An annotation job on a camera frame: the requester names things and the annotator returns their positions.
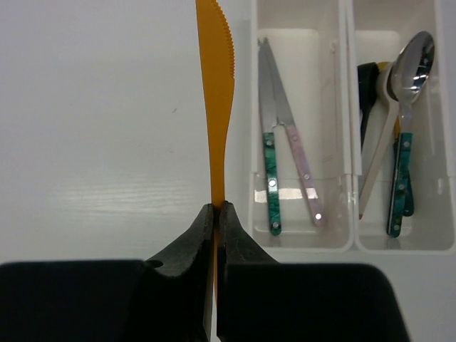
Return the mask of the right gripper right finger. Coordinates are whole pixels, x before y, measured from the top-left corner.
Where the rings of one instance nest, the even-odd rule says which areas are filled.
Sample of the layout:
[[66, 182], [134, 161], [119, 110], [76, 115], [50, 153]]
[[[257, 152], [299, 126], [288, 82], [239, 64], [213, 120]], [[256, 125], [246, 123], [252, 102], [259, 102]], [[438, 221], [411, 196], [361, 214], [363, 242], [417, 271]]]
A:
[[217, 337], [221, 341], [228, 341], [231, 329], [227, 319], [237, 317], [237, 313], [229, 309], [228, 268], [233, 265], [277, 264], [278, 261], [249, 236], [239, 221], [234, 205], [228, 201], [223, 202], [219, 211], [216, 251]]

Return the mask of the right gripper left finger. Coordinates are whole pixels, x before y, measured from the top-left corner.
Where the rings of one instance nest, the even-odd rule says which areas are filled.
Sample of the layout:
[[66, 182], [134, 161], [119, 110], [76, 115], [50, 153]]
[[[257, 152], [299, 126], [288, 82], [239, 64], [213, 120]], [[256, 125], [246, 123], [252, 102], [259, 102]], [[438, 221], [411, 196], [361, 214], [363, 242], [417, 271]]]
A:
[[190, 227], [147, 260], [154, 268], [155, 323], [168, 341], [209, 341], [214, 280], [214, 214], [206, 204]]

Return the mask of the steel knife green handle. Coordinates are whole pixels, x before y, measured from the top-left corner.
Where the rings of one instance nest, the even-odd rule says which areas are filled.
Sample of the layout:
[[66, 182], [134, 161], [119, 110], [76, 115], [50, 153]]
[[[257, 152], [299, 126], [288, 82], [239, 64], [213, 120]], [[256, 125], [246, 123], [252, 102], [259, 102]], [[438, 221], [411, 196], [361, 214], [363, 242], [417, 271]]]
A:
[[278, 236], [281, 234], [281, 214], [274, 137], [274, 127], [278, 122], [274, 98], [274, 84], [268, 61], [268, 52], [271, 51], [268, 38], [258, 41], [258, 46], [259, 116], [266, 175], [269, 231], [273, 236]]

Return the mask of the orange plastic knife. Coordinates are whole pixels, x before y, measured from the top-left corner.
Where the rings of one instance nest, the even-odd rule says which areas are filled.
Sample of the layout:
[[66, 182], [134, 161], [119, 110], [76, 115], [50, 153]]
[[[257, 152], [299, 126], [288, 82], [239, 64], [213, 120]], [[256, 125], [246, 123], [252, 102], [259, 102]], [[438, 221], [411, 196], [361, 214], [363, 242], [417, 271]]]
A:
[[217, 1], [196, 0], [199, 56], [207, 121], [214, 247], [225, 201], [225, 151], [234, 97], [235, 56], [232, 32]]

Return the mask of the beige wooden spoon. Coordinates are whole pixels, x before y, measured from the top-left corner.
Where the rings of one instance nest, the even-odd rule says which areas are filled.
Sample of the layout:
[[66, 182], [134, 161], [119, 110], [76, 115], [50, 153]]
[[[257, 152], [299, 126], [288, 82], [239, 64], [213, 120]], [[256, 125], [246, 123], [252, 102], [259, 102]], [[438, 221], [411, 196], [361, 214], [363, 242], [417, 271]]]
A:
[[360, 181], [359, 217], [363, 218], [368, 207], [378, 174], [382, 168], [385, 154], [392, 142], [393, 126], [397, 118], [398, 103], [388, 94], [388, 76], [391, 70], [390, 62], [377, 63], [380, 71], [377, 82], [377, 99], [373, 106], [361, 157], [363, 166]]

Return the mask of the black spoon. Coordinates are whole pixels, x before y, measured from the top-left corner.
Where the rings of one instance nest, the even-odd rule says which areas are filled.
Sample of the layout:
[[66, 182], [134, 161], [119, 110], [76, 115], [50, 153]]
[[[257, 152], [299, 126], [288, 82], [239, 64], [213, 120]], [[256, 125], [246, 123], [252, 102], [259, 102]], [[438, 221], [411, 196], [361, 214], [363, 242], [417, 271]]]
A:
[[376, 82], [379, 76], [378, 65], [375, 62], [360, 64], [358, 73], [358, 102], [360, 113], [361, 149], [363, 149], [371, 110], [377, 99]]

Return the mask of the steel spoon green handle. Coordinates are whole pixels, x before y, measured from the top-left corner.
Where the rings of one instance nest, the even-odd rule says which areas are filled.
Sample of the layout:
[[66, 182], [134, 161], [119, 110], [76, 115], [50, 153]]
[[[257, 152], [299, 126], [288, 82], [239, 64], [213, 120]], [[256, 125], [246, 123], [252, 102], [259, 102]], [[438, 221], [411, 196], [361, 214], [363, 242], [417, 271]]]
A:
[[413, 146], [411, 132], [413, 103], [418, 99], [430, 76], [434, 55], [435, 43], [432, 34], [420, 31], [399, 53], [389, 76], [391, 90], [399, 104], [400, 119], [387, 226], [387, 234], [392, 238], [399, 237], [401, 233], [408, 191], [410, 155]]

